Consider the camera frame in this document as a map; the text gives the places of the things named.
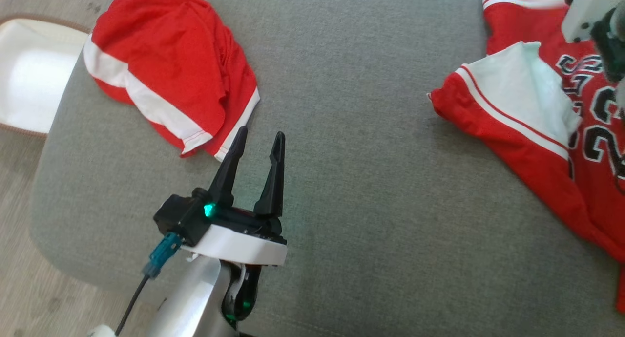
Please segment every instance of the printed number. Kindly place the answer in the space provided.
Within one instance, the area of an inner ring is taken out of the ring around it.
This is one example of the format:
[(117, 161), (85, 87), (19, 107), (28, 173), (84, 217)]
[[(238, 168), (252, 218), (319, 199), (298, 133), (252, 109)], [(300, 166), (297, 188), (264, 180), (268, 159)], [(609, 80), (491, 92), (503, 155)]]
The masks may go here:
[(603, 62), (599, 55), (588, 55), (583, 57), (579, 63), (571, 55), (562, 55), (556, 63), (563, 75), (572, 75), (577, 71), (601, 73), (603, 72)]
[(592, 126), (584, 130), (584, 158), (594, 163), (601, 163), (605, 152), (608, 154), (608, 161), (612, 174), (616, 174), (618, 169), (619, 178), (625, 179), (625, 164), (622, 162), (616, 135), (606, 127)]
[(571, 78), (571, 86), (562, 87), (562, 90), (564, 90), (567, 95), (581, 96), (585, 85), (591, 81), (592, 77), (594, 76), (589, 74), (576, 74)]
[(616, 106), (616, 91), (613, 87), (605, 87), (597, 90), (592, 99), (590, 111), (594, 119), (607, 125), (612, 124), (611, 105)]
[(580, 133), (575, 131), (571, 134), (571, 138), (569, 139), (569, 149), (576, 150), (578, 148), (578, 143), (580, 141)]
[(584, 103), (581, 101), (573, 101), (573, 112), (581, 118), (584, 118)]

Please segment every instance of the red jersey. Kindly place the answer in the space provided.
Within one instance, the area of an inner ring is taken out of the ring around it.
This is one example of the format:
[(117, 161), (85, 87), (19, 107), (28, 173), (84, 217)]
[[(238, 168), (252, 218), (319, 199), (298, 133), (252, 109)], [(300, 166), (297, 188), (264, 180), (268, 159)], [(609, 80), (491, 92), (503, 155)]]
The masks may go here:
[[(580, 237), (625, 263), (625, 115), (601, 57), (591, 42), (565, 41), (564, 0), (483, 5), (489, 56), (430, 94), (436, 112), (482, 139)], [(620, 291), (625, 311), (625, 275)]]

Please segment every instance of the gray fabric surface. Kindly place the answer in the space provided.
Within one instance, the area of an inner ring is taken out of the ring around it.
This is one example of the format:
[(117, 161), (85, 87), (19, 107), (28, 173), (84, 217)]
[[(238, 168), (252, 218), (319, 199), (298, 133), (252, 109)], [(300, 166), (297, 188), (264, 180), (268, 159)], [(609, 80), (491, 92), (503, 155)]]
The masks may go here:
[[(262, 101), (234, 189), (252, 207), (287, 137), (283, 268), (244, 331), (266, 337), (622, 335), (618, 265), (583, 243), (426, 93), (484, 55), (480, 0), (209, 0)], [(208, 186), (80, 62), (45, 144), (32, 237), (61, 270), (130, 294), (171, 193)], [(177, 282), (178, 255), (141, 299)]]
[(13, 17), (43, 18), (88, 31), (106, 8), (103, 0), (0, 0), (0, 21)]

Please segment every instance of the black cable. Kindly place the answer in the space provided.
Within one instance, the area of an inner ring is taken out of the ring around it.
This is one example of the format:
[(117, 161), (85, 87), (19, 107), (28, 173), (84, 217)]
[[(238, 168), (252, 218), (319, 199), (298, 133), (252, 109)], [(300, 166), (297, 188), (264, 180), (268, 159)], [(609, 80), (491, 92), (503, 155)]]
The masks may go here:
[(146, 285), (148, 279), (150, 279), (150, 277), (148, 275), (143, 276), (143, 279), (141, 280), (141, 283), (139, 283), (139, 287), (137, 288), (136, 291), (134, 291), (134, 295), (132, 296), (132, 299), (130, 299), (130, 303), (128, 304), (128, 308), (125, 309), (124, 316), (121, 318), (121, 321), (119, 322), (119, 326), (118, 326), (117, 330), (115, 331), (115, 335), (116, 336), (118, 336), (121, 333), (121, 330), (124, 328), (125, 321), (128, 320), (128, 316), (130, 315), (130, 311), (132, 310), (132, 307), (134, 306), (134, 303), (136, 303), (137, 298), (139, 297), (139, 294), (141, 293), (141, 290), (143, 290), (143, 286)]

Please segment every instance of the seam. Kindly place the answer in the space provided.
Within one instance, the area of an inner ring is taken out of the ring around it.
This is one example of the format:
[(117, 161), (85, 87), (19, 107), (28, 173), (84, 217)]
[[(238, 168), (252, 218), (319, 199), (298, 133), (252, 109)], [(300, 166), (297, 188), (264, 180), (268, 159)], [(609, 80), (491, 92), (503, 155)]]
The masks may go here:
[(185, 139), (183, 139), (183, 143), (188, 142), (188, 141), (190, 141), (191, 139), (197, 138), (197, 137), (199, 137), (200, 135), (203, 135), (203, 134), (205, 134), (205, 133), (206, 133), (206, 132), (204, 132), (203, 130), (201, 130), (201, 131), (199, 131), (199, 132), (196, 132), (196, 133), (195, 133), (195, 134), (193, 134), (192, 136), (190, 136), (190, 137), (186, 137)]

